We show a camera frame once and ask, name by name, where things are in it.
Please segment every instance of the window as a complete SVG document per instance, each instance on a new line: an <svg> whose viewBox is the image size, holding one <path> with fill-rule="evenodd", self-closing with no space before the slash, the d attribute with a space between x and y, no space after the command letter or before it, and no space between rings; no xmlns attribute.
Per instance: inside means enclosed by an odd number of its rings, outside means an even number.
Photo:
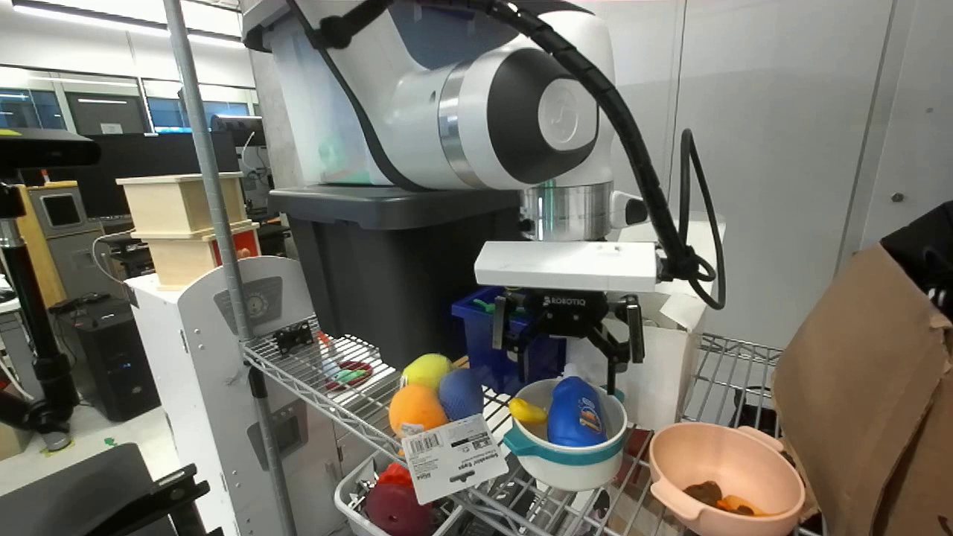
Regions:
<svg viewBox="0 0 953 536"><path fill-rule="evenodd" d="M180 98L150 98L150 117L156 132L184 132L187 117ZM205 126L211 128L211 117L247 117L244 102L205 102Z"/></svg>
<svg viewBox="0 0 953 536"><path fill-rule="evenodd" d="M0 128L65 128L56 92L0 88Z"/></svg>
<svg viewBox="0 0 953 536"><path fill-rule="evenodd" d="M244 102L205 102L205 123L211 126L211 117L247 117Z"/></svg>
<svg viewBox="0 0 953 536"><path fill-rule="evenodd" d="M180 98L150 98L150 117L156 132L183 132L187 128Z"/></svg>

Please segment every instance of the brown paper bag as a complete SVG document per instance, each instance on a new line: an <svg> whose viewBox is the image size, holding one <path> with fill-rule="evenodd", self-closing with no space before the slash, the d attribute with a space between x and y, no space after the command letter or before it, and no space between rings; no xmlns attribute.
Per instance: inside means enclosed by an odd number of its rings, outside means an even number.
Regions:
<svg viewBox="0 0 953 536"><path fill-rule="evenodd" d="M781 356L784 442L835 536L953 536L951 345L951 320L872 248Z"/></svg>

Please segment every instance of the floor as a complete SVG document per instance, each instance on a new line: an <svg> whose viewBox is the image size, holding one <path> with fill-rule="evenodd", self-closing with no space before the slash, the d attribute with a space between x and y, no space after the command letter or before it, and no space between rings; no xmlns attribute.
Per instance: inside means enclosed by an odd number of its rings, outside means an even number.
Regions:
<svg viewBox="0 0 953 536"><path fill-rule="evenodd" d="M61 454L47 454L41 439L34 439L24 454L4 458L0 494L24 490L47 473L56 473L119 443L137 443L156 479L180 472L175 443L162 408L126 423L110 423L97 408L80 406L71 418L71 429L74 439Z"/></svg>

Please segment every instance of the yellow ball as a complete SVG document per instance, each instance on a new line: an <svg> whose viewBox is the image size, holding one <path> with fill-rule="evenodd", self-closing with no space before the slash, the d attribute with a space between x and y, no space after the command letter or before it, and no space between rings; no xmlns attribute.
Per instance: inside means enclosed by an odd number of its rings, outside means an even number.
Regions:
<svg viewBox="0 0 953 536"><path fill-rule="evenodd" d="M397 390L387 408L390 432L397 439L417 436L426 429L439 429L446 423L439 390L426 385L405 385Z"/></svg>
<svg viewBox="0 0 953 536"><path fill-rule="evenodd" d="M405 367L402 385L426 385L433 390L451 375L454 365L446 356L421 356L414 365Z"/></svg>

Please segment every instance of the blue container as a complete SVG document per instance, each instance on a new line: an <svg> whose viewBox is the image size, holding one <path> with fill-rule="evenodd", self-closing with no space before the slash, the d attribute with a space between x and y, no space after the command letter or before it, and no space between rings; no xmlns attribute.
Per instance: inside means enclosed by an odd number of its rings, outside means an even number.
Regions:
<svg viewBox="0 0 953 536"><path fill-rule="evenodd" d="M524 385L558 378L567 367L567 341L531 333L528 320L510 315L510 333L521 341L524 372L508 353L491 348L496 300L502 289L481 289L454 305L454 315L464 323L467 357L481 385L499 393L515 393Z"/></svg>

